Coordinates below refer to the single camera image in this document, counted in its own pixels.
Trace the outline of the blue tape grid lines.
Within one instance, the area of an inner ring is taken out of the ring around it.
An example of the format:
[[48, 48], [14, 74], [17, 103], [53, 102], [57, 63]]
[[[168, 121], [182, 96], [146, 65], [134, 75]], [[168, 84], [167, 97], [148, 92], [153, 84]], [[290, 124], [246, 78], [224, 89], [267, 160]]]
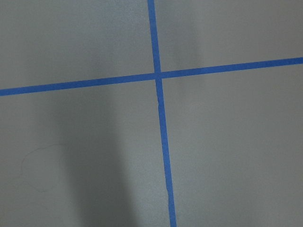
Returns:
[[300, 227], [300, 0], [3, 0], [3, 227]]

